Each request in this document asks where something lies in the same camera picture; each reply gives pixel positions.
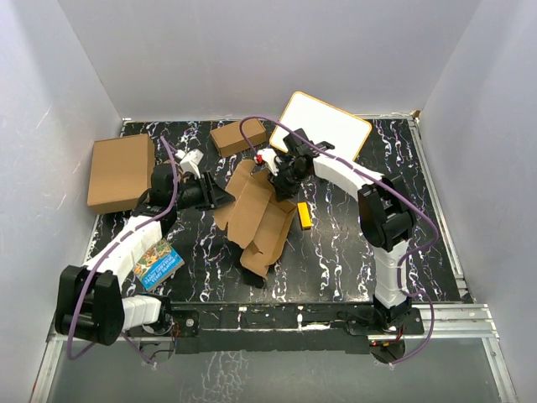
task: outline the cardboard box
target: cardboard box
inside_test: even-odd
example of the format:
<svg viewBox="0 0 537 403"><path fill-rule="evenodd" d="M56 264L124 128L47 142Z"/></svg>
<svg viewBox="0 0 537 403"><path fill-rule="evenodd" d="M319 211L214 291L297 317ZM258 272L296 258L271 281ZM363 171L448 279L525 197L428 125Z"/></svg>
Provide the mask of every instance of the cardboard box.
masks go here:
<svg viewBox="0 0 537 403"><path fill-rule="evenodd" d="M241 161L226 186L236 201L214 212L216 225L227 238L244 252L241 264L256 275L267 278L269 266L284 251L296 205L291 201L276 201L274 187L267 170L253 175L253 160Z"/></svg>
<svg viewBox="0 0 537 403"><path fill-rule="evenodd" d="M96 141L87 205L97 214L123 212L151 187L154 145L148 134Z"/></svg>
<svg viewBox="0 0 537 403"><path fill-rule="evenodd" d="M238 129L239 123L229 123L221 128L211 130L212 141L222 158L244 151L249 147ZM247 120L242 129L253 145L267 141L267 130L257 119Z"/></svg>

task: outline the yellow border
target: yellow border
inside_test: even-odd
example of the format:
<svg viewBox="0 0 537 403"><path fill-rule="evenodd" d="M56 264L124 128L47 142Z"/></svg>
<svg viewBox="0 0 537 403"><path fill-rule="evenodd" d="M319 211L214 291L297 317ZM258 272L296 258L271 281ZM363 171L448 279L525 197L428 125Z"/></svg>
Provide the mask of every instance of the yellow border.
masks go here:
<svg viewBox="0 0 537 403"><path fill-rule="evenodd" d="M320 102L320 103L324 103L325 105L327 105L328 107L333 107L334 109L336 109L337 111L339 112L343 112L345 113L346 115L349 115L357 120L361 120L362 122L364 123L367 123L368 126L369 126L369 131L368 131L368 134L366 135L366 138L362 141L362 144L360 145L360 148L358 149L358 151L356 152L356 155L354 155L354 158L352 160L355 160L356 158L358 158L358 155L360 154L360 151L362 150L362 147L363 145L366 143L366 140L368 139L369 137L369 134L371 133L371 131L373 130L373 126L371 125L370 122L368 122L367 120L363 120L361 119L360 117L356 116L356 115L353 115L352 113L349 113L347 111L344 111L343 109L340 109L339 107L335 107L333 105L331 105L330 103L326 103L324 101L321 101L320 99L317 99L315 97L312 97L311 95L308 95L306 94L305 92L302 92L302 91L297 91L297 92L294 92L293 95L291 96L291 99L289 99L289 102L287 102L287 106L285 107L285 110L284 112L282 113L282 116L279 117L279 120L281 121L284 116L285 116L285 113L287 112L287 108L289 107L289 105L291 104L291 102L293 101L293 98L295 97L296 94L302 94L302 95L305 95L306 97L308 98L311 98L311 99L315 99L316 101ZM276 131L276 128L273 130L272 134L270 134L270 140L268 141L270 143L270 145L272 145L275 149L279 149L282 153L285 153L286 151L282 150L281 148L277 147L276 145L272 144L272 137L274 136L274 132Z"/></svg>

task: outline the blue book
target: blue book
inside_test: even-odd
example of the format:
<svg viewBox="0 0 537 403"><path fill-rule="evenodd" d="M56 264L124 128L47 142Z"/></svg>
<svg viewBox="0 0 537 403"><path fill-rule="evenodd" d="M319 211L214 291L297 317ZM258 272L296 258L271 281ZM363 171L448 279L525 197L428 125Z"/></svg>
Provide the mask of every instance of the blue book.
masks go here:
<svg viewBox="0 0 537 403"><path fill-rule="evenodd" d="M143 288L152 291L170 277L185 261L165 239L160 239L136 263L133 272Z"/></svg>

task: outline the brown box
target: brown box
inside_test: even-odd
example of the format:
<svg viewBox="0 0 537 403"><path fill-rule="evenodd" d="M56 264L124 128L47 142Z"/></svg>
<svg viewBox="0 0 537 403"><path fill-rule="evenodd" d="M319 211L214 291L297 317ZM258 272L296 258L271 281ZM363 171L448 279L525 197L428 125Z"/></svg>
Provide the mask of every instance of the brown box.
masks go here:
<svg viewBox="0 0 537 403"><path fill-rule="evenodd" d="M236 201L214 212L216 225L227 238L244 252L241 264L256 275L267 277L269 266L284 251L296 205L291 201L276 201L274 187L267 170L251 175L255 163L241 161L226 186Z"/></svg>
<svg viewBox="0 0 537 403"><path fill-rule="evenodd" d="M238 129L239 123L229 123L221 128L211 130L212 141L222 158L244 151L249 147ZM267 130L257 119L247 120L242 129L253 145L267 141Z"/></svg>
<svg viewBox="0 0 537 403"><path fill-rule="evenodd" d="M96 141L87 205L97 214L123 212L151 187L154 145L148 134Z"/></svg>

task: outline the white wall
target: white wall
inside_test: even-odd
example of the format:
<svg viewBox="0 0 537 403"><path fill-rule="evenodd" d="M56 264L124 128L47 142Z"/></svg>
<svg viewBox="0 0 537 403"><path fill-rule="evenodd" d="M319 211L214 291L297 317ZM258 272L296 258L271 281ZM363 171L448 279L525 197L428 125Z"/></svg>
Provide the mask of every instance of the white wall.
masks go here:
<svg viewBox="0 0 537 403"><path fill-rule="evenodd" d="M59 0L122 117L421 109L479 0Z"/></svg>
<svg viewBox="0 0 537 403"><path fill-rule="evenodd" d="M0 401L30 397L60 272L83 259L93 141L121 120L55 0L0 2Z"/></svg>
<svg viewBox="0 0 537 403"><path fill-rule="evenodd" d="M484 0L421 132L474 296L490 305L521 401L535 401L537 3Z"/></svg>

